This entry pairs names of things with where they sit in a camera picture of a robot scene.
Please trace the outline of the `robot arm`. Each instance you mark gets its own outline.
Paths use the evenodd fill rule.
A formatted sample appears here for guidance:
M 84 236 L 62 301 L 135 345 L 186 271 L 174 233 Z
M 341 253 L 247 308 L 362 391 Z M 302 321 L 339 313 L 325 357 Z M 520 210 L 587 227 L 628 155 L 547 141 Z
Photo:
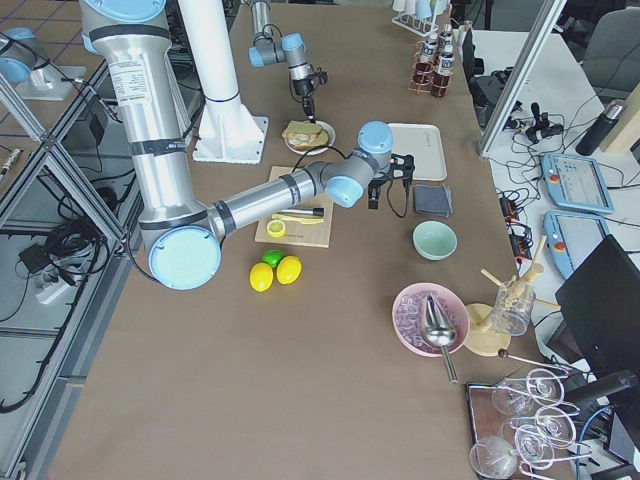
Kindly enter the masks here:
M 163 285 L 188 290 L 209 281 L 220 242 L 235 230 L 326 193 L 353 206 L 390 164 L 393 135 L 365 124 L 342 162 L 314 162 L 293 173 L 205 205 L 194 195 L 187 147 L 171 90 L 170 47 L 161 1 L 84 1 L 85 44 L 108 64 L 144 202 L 139 225 L 149 267 Z M 184 1 L 180 10 L 206 97 L 197 147 L 208 161 L 255 163 L 265 127 L 239 97 L 227 25 L 218 2 Z
M 248 50 L 253 67 L 261 68 L 285 63 L 294 93 L 301 99 L 307 119 L 316 121 L 313 99 L 318 72 L 308 60 L 306 44 L 300 33 L 282 35 L 271 22 L 271 2 L 253 0 L 249 2 L 252 15 L 253 43 Z

